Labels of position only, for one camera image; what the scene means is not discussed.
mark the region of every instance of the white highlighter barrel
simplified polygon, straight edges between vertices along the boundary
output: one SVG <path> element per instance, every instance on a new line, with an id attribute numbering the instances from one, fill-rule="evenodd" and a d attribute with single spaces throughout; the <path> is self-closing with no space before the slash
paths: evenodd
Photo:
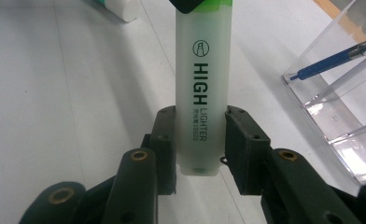
<path id="1" fill-rule="evenodd" d="M 224 153 L 232 0 L 176 11 L 176 149 L 184 175 L 216 175 Z"/>

